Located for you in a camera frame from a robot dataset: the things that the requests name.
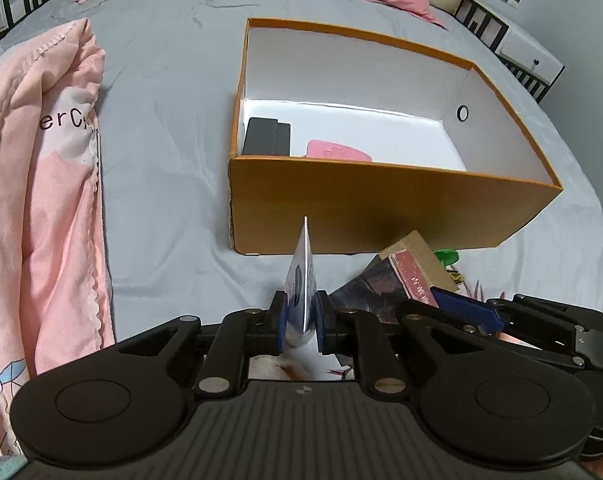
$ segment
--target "wall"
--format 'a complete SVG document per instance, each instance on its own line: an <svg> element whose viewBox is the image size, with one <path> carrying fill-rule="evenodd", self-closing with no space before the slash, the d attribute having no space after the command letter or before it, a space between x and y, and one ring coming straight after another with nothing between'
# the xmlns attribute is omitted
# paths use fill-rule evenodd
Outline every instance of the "wall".
<svg viewBox="0 0 603 480"><path fill-rule="evenodd" d="M603 206L603 0L522 0L505 14L566 69L541 102L588 176Z"/></svg>

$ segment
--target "bed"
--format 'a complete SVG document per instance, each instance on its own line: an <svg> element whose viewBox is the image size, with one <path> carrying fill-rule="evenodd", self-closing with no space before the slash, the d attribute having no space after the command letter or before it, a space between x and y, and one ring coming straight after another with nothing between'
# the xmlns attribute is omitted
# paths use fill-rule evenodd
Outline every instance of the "bed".
<svg viewBox="0 0 603 480"><path fill-rule="evenodd" d="M459 0L431 0L454 12ZM117 340L182 314L204 324L267 308L290 256L244 256L230 244L228 141L246 19L284 17L371 30L475 62L531 131L565 190L497 248L461 252L459 270L486 298L519 292L603 311L603 211L546 114L469 30L364 0L52 0L3 40L7 50L88 18L106 52L95 110L101 130L104 228ZM371 254L316 255L332 292Z"/></svg>

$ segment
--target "white sheet of paper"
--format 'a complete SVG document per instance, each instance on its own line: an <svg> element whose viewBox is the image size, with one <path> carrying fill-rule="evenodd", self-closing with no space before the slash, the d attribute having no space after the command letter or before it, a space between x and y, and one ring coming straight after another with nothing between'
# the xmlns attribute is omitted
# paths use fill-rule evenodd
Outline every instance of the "white sheet of paper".
<svg viewBox="0 0 603 480"><path fill-rule="evenodd" d="M312 298L317 291L315 269L312 264L308 217L303 219L303 227L292 256L292 263L286 277L285 291L288 295L288 324L286 341L293 346L306 344L315 332L312 316Z"/></svg>

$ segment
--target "brown box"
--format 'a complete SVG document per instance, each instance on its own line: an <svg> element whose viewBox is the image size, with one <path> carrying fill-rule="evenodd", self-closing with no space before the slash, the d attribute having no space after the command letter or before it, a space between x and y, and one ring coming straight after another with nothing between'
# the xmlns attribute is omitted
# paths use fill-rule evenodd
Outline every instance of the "brown box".
<svg viewBox="0 0 603 480"><path fill-rule="evenodd" d="M417 231L411 232L408 236L404 236L398 242L380 251L364 269L364 272L389 257L390 254L406 250L410 251L415 259L417 266L419 266L419 269L424 275L428 287L438 286L439 288L451 292L457 292L455 282L448 275L448 272L446 272L446 269L441 265L437 256L435 256L431 248L428 247L428 244Z"/></svg>
<svg viewBox="0 0 603 480"><path fill-rule="evenodd" d="M240 154L252 116L291 124L290 157ZM313 136L373 162L305 158ZM244 254L292 254L304 216L314 253L374 253L413 230L433 249L496 246L562 191L473 62L271 18L246 27L229 179L233 244Z"/></svg>

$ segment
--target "red book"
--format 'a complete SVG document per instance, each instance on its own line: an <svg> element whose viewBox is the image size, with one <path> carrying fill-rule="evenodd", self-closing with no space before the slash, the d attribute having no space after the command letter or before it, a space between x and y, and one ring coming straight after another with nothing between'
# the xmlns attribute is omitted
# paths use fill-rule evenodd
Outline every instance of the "red book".
<svg viewBox="0 0 603 480"><path fill-rule="evenodd" d="M437 308L439 307L435 301L435 297L430 292L430 287L424 277L424 273L417 265L410 251L406 250L390 254L390 264L399 280L401 280L409 298Z"/></svg>

